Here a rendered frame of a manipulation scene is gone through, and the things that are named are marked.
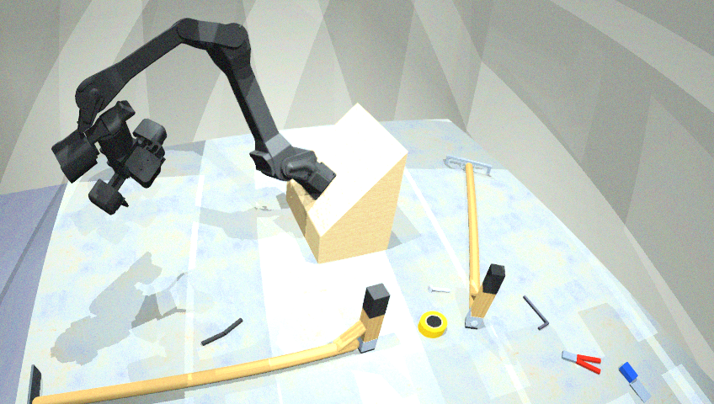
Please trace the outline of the grey l-shaped metal rod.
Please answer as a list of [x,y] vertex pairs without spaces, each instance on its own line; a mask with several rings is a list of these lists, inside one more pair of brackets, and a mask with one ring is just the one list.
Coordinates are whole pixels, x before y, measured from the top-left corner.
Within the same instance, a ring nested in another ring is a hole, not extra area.
[[544,322],[543,325],[539,326],[537,329],[541,330],[543,327],[547,326],[549,322],[547,319],[537,310],[537,308],[530,302],[530,300],[524,295],[523,299],[529,304],[529,306],[536,312],[536,314],[541,318],[541,320]]

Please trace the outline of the dark grey bent rod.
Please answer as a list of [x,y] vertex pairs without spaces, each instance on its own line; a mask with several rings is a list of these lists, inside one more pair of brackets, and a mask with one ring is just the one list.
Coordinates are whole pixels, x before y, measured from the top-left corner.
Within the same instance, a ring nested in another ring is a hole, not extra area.
[[202,345],[204,346],[204,345],[206,345],[206,344],[208,344],[208,343],[213,342],[214,340],[217,340],[217,339],[219,339],[219,338],[222,338],[222,337],[226,336],[230,331],[232,331],[232,329],[234,329],[234,327],[237,327],[237,325],[239,325],[240,323],[242,323],[242,321],[243,321],[243,319],[242,319],[241,317],[238,318],[237,321],[235,321],[232,325],[230,325],[225,331],[220,332],[219,334],[217,333],[217,334],[214,335],[213,337],[210,337],[210,338],[204,340],[203,342],[201,342]]

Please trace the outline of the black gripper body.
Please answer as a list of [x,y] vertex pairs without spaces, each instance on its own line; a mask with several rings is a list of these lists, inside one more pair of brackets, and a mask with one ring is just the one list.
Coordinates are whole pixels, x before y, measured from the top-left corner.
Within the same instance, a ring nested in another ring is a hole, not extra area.
[[143,148],[146,145],[151,146],[155,141],[162,145],[167,138],[165,128],[149,119],[142,120],[132,134],[136,139],[131,137],[131,143],[127,149],[117,156],[106,155],[102,148],[99,149],[100,152],[107,157],[107,165],[114,169],[115,174],[108,183],[102,179],[98,179],[97,183],[95,183],[88,193],[88,197],[92,204],[95,204],[109,215],[113,215],[118,210],[123,199],[123,196],[118,190],[126,178],[124,178],[120,172],[120,164],[122,166],[124,165],[126,159],[130,158],[138,143],[140,143]]

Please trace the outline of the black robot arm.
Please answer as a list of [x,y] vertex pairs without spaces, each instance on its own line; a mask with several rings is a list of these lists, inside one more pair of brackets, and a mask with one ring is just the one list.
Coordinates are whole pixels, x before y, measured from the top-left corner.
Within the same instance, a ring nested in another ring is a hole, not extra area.
[[[264,100],[250,64],[248,32],[238,23],[221,24],[182,18],[132,54],[79,84],[75,99],[79,108],[78,127],[51,150],[70,183],[74,183],[98,162],[95,143],[106,155],[117,156],[131,143],[126,121],[136,112],[127,100],[102,113],[120,90],[138,73],[178,45],[206,50],[232,86],[239,107],[255,141],[249,152],[256,171],[281,182],[295,180],[316,200],[337,174],[314,151],[291,145],[279,132]],[[92,126],[93,125],[93,126]],[[90,128],[91,127],[91,128]],[[89,129],[90,128],[90,129]],[[85,132],[84,132],[85,131]],[[86,136],[85,136],[85,135]],[[158,142],[145,148],[138,143],[120,172],[148,189],[166,161]]]

